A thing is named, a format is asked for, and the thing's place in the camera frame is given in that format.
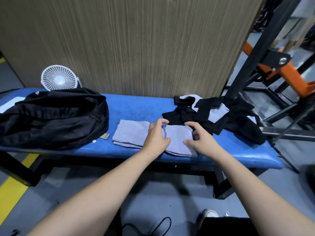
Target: fan grille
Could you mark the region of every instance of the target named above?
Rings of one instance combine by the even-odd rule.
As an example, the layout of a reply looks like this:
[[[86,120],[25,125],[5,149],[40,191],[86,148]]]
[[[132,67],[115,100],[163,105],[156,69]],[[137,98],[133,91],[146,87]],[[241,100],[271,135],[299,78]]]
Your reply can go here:
[[[42,72],[41,83],[47,90],[72,89],[77,87],[77,77],[65,66],[52,65]]]

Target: person's left hand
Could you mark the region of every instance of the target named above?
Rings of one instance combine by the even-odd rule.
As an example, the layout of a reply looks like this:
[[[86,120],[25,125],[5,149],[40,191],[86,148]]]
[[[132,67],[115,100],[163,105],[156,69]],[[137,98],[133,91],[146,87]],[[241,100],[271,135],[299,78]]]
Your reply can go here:
[[[169,121],[160,118],[156,123],[150,123],[148,136],[141,149],[142,152],[152,156],[152,160],[155,160],[160,154],[162,154],[171,143],[170,138],[163,138],[162,136],[162,123],[167,124]]]

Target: stack of folded cloth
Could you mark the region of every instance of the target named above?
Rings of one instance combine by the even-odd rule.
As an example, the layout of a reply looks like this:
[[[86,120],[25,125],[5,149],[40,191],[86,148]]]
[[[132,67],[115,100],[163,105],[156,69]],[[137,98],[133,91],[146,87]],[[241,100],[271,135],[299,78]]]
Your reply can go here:
[[[113,142],[116,145],[131,148],[142,148],[148,135],[149,122],[135,122],[120,120]],[[173,156],[197,156],[195,149],[187,147],[183,141],[192,140],[192,129],[188,126],[166,125],[161,129],[164,138],[171,138],[171,143],[166,148],[166,153]]]

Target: yellow line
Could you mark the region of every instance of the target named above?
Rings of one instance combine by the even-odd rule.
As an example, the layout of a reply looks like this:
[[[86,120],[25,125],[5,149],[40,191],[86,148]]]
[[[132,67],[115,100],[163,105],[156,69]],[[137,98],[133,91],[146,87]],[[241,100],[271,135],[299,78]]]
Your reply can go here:
[[[22,161],[22,164],[28,168],[37,157],[38,154],[29,154],[24,161]],[[9,177],[2,186],[0,186],[0,225],[26,192],[27,188],[28,186],[23,185],[12,177]]]

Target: hand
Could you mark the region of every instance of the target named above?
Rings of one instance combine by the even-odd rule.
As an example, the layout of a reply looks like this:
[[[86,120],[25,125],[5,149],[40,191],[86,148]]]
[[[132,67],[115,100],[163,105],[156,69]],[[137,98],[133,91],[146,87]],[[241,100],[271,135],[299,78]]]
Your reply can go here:
[[[192,126],[196,129],[192,133],[196,141],[185,139],[184,144],[195,148],[199,153],[217,162],[221,153],[225,150],[216,142],[213,136],[204,130],[197,122],[186,122],[185,125]]]
[[[150,123],[149,133],[144,141],[141,151],[146,152],[155,160],[160,154],[165,151],[171,143],[170,138],[163,138],[162,136],[162,123],[169,123],[168,120],[160,118],[156,123]]]

